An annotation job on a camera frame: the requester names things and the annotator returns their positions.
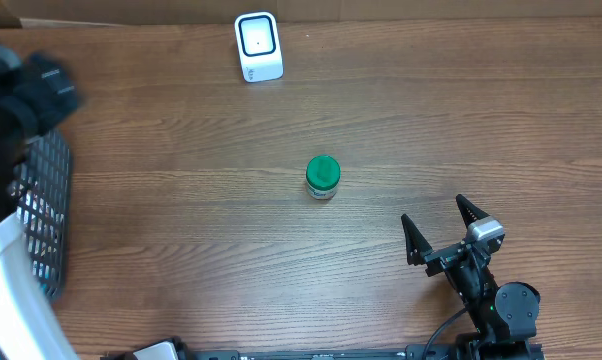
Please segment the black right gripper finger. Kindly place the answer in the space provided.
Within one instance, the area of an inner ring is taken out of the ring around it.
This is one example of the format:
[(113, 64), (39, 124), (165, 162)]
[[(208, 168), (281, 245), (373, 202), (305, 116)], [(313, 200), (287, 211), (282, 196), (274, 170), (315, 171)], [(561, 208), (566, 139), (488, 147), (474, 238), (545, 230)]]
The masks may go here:
[(474, 205), (464, 195), (458, 194), (455, 197), (457, 207), (461, 213), (466, 228), (478, 220), (489, 217), (489, 214)]
[(432, 253), (432, 247), (407, 214), (401, 216), (401, 222), (405, 234), (407, 262), (410, 265), (425, 264), (425, 257)]

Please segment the green lid jar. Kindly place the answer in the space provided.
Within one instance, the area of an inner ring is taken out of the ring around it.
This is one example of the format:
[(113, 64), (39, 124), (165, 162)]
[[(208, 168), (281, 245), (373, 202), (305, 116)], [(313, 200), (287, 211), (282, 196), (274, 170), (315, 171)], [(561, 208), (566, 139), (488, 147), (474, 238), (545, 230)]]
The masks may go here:
[(329, 155), (315, 156), (307, 164), (307, 191), (314, 199), (330, 200), (337, 192), (340, 178), (340, 165)]

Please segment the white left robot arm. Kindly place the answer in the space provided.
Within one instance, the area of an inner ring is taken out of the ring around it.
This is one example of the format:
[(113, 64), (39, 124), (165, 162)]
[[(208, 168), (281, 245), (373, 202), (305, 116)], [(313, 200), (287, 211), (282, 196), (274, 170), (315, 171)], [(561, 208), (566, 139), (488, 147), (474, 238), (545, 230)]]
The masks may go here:
[(58, 126), (82, 103), (56, 59), (0, 45), (0, 359), (74, 359), (65, 285), (73, 158)]

